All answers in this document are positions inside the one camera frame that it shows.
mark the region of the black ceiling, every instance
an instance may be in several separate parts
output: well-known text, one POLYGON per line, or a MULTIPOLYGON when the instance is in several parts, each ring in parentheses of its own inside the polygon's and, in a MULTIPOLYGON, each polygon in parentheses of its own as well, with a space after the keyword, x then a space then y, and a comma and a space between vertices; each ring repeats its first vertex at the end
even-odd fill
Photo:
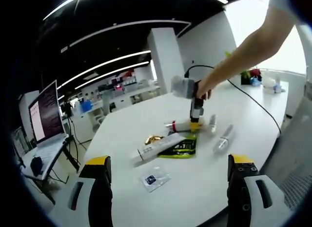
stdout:
MULTIPOLYGON (((62 1, 65 0, 45 0, 45 7, 41 5, 39 16, 35 17, 36 22, 30 24, 38 29, 36 36, 31 36, 31 46, 20 62, 23 71, 30 72, 27 81, 24 74, 19 76, 22 77, 20 93, 42 89, 55 79, 60 85, 95 65, 146 50, 146 39, 153 27, 173 27, 178 34, 186 24, 158 22, 125 26, 69 46, 98 30, 115 23, 174 19, 192 23, 185 33, 222 11, 223 6, 216 0, 75 0, 42 21, 62 1)), ((126 58, 98 68, 96 72, 104 74, 149 59, 150 55, 126 58)), ((82 78, 87 75, 68 83, 59 90, 60 94, 84 83, 82 78)))

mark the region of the blue bin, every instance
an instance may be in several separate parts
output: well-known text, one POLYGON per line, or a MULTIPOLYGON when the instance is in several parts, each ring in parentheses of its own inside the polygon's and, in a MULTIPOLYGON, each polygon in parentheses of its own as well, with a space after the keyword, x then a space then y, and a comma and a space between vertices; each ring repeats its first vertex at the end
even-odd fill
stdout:
POLYGON ((82 112, 90 111, 92 109, 91 101, 85 101, 80 106, 82 112))

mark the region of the human arm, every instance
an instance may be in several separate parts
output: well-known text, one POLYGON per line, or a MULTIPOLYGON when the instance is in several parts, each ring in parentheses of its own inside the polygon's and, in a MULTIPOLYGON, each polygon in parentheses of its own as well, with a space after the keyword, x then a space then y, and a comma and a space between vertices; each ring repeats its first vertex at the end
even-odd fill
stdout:
POLYGON ((292 17, 282 10, 269 6, 261 27, 251 33, 229 57, 199 83, 197 97, 201 98, 220 82, 272 57, 278 52, 293 26, 292 17))

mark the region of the computer monitor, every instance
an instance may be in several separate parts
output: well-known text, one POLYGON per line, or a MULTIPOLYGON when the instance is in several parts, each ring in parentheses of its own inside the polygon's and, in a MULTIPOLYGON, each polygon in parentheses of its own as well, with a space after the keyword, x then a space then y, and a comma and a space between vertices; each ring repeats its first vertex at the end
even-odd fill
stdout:
POLYGON ((60 137, 65 136, 59 112, 56 81, 41 91, 28 109, 37 145, 51 138, 56 139, 58 135, 60 137))

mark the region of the plastic bag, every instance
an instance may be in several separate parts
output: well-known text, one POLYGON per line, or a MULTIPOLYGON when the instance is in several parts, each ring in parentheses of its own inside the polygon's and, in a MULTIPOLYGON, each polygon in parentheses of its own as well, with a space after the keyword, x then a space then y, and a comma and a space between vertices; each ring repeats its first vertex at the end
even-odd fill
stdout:
POLYGON ((168 173, 164 172, 160 167, 156 166, 144 173, 140 179, 142 180, 148 192, 152 192, 158 187, 165 184, 171 178, 168 173))

